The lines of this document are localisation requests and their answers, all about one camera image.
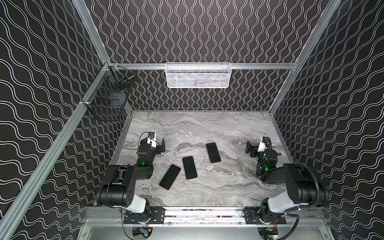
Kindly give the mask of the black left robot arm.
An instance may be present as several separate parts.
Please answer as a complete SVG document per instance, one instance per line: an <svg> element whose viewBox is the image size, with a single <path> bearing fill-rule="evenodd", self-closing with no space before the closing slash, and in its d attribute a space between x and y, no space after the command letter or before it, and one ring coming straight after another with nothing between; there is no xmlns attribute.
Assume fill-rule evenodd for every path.
<svg viewBox="0 0 384 240"><path fill-rule="evenodd" d="M149 222L150 203L135 194L136 181L152 177L154 159L156 155L164 153L165 148L165 140L158 143L147 137L139 142L138 160L135 165L110 165L97 191L97 206L124 210L129 221L143 224Z"/></svg>

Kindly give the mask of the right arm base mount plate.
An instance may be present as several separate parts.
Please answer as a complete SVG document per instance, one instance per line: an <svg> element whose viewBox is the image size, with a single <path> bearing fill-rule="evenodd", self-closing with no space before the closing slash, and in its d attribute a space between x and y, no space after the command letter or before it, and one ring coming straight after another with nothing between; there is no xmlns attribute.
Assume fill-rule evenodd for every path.
<svg viewBox="0 0 384 240"><path fill-rule="evenodd" d="M248 207L242 211L242 217L247 225L285 225L283 214L263 212L260 207Z"/></svg>

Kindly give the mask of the black smartphone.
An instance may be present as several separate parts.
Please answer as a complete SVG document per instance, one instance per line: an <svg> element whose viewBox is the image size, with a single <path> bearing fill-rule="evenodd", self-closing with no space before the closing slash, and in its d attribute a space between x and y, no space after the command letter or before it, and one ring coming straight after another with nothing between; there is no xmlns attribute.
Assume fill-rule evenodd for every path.
<svg viewBox="0 0 384 240"><path fill-rule="evenodd" d="M221 157L217 148L216 143L206 144L207 152L211 163L221 162Z"/></svg>

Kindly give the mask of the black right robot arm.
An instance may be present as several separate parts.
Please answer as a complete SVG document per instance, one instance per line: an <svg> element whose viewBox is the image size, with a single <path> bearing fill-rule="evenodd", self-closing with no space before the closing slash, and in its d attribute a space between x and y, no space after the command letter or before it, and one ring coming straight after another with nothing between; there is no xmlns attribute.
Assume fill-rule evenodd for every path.
<svg viewBox="0 0 384 240"><path fill-rule="evenodd" d="M315 208L329 202L330 193L314 168L303 163L277 167L281 155L271 139L263 137L258 146L247 141L245 153L257 160L256 176L263 184L285 185L286 190L264 199L259 207L245 208L248 224L283 224L283 216L302 208Z"/></svg>

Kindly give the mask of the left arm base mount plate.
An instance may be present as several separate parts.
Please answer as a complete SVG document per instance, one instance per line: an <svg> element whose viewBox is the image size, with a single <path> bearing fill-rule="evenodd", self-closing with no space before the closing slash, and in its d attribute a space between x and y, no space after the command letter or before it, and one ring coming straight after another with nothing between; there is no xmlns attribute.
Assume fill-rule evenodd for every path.
<svg viewBox="0 0 384 240"><path fill-rule="evenodd" d="M125 225L161 225L164 223L165 209L162 207L150 207L143 213L124 214L123 223Z"/></svg>

